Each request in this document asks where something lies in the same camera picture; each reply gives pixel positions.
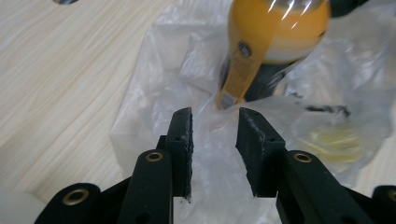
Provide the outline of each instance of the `yellow item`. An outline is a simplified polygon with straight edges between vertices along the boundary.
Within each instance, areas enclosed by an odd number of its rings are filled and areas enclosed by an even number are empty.
[[[297,141],[302,150],[317,155],[324,162],[351,162],[361,157],[361,142],[350,122],[317,128],[306,139],[298,138]]]
[[[262,63],[293,63],[309,54],[329,18],[326,0],[234,0],[228,24],[230,70],[218,107],[240,103]]]

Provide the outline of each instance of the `transparent plastic sheet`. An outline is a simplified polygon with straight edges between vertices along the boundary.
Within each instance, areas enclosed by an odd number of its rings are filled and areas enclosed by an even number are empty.
[[[261,112],[287,149],[301,149],[299,140],[315,129],[328,128],[330,136],[337,125],[349,125],[361,154],[354,161],[325,163],[343,184],[353,185],[359,169],[391,134],[389,110],[396,92],[396,4],[369,3],[332,20],[314,52],[281,81],[278,96],[219,111],[213,95],[227,55],[231,1],[173,2],[148,30],[111,131],[125,177],[137,156],[166,134],[172,114],[191,106],[191,203],[175,199],[175,223],[279,223],[275,200],[253,198],[234,147],[238,108],[244,106]],[[330,110],[307,110],[312,106]]]

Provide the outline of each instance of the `clear plastic wrap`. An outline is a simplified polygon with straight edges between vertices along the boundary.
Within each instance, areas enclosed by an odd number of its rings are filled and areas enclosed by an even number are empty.
[[[349,157],[336,151],[335,157],[322,159],[347,186],[391,134],[395,3],[373,1],[332,20],[318,47],[281,80],[276,96],[219,111],[214,95],[227,55],[230,4],[230,0],[176,0],[165,10],[148,30],[111,130],[126,177],[137,156],[155,148],[160,135],[166,134],[172,114],[192,107],[191,203],[175,199],[175,223],[279,222],[274,200],[252,196],[234,147],[239,106],[261,112],[285,138],[287,149],[339,149],[332,140],[334,132],[345,132],[341,152]]]

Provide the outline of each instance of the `screw hole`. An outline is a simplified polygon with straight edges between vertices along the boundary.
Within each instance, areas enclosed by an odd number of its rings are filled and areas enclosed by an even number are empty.
[[[137,224],[145,224],[149,223],[151,220],[151,215],[147,212],[142,212],[134,219],[134,222]]]
[[[391,189],[391,190],[388,192],[388,196],[389,196],[394,202],[396,202],[396,190],[395,190],[395,189]]]
[[[88,198],[88,195],[90,195],[90,193],[87,189],[75,189],[64,196],[63,203],[70,206],[76,205],[84,202],[84,200]]]
[[[341,216],[340,220],[345,224],[356,224],[356,220],[353,217]]]
[[[70,5],[77,2],[78,0],[53,0],[53,1],[55,3],[58,3],[59,5]]]
[[[300,161],[300,162],[311,162],[312,161],[312,159],[309,156],[307,156],[303,153],[294,154],[294,159],[297,161]]]
[[[159,152],[151,152],[146,156],[147,161],[160,161],[163,159],[163,154]]]

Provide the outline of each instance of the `wooden table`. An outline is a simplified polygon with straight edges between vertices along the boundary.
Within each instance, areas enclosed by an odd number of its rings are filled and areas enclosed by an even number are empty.
[[[0,1],[0,190],[46,203],[77,182],[122,180],[109,131],[144,34],[170,2]],[[395,136],[356,190],[396,185]]]

